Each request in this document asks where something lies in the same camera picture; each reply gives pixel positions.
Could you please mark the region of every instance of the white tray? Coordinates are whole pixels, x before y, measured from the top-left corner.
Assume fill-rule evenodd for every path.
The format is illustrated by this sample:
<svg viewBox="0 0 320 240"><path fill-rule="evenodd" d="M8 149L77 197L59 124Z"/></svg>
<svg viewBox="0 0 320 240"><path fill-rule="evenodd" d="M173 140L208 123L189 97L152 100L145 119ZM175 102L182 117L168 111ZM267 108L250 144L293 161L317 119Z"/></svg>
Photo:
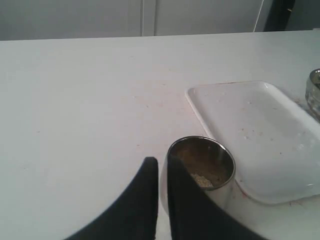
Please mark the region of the white tray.
<svg viewBox="0 0 320 240"><path fill-rule="evenodd" d="M278 204L320 194L320 125L275 86L201 85L186 97L209 137L230 150L250 197Z"/></svg>

